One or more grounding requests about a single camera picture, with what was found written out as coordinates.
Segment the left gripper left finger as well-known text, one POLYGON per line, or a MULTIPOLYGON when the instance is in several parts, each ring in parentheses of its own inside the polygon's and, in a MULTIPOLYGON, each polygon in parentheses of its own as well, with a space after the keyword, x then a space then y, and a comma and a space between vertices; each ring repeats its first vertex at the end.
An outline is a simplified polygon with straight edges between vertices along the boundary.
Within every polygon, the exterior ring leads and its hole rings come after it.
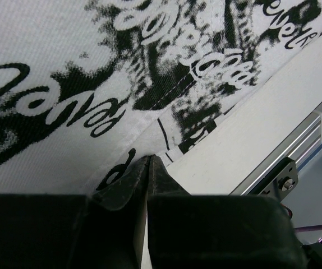
POLYGON ((0 194, 0 268, 140 268, 150 159, 82 194, 0 194))

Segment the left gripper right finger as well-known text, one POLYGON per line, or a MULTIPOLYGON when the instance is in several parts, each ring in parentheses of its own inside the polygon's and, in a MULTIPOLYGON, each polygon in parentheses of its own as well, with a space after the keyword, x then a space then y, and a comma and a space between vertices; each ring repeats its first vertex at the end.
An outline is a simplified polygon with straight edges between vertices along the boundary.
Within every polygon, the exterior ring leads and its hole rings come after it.
POLYGON ((153 268, 306 268, 284 207, 265 196, 191 195, 153 156, 148 249, 153 268))

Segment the newspaper print trousers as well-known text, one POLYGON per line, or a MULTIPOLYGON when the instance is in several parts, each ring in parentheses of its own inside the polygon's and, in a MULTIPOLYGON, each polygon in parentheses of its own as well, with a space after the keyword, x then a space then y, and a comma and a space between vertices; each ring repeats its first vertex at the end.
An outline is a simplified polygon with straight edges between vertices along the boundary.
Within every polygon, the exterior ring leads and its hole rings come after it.
POLYGON ((322 1, 0 1, 0 193, 190 151, 322 36, 322 1))

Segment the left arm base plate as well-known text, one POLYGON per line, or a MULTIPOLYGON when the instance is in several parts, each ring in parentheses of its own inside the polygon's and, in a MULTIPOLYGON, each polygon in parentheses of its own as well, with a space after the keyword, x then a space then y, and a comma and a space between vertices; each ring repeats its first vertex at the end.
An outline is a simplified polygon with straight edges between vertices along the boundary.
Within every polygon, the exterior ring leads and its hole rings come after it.
POLYGON ((256 194, 283 201, 298 185, 296 162, 283 158, 257 185, 256 194))

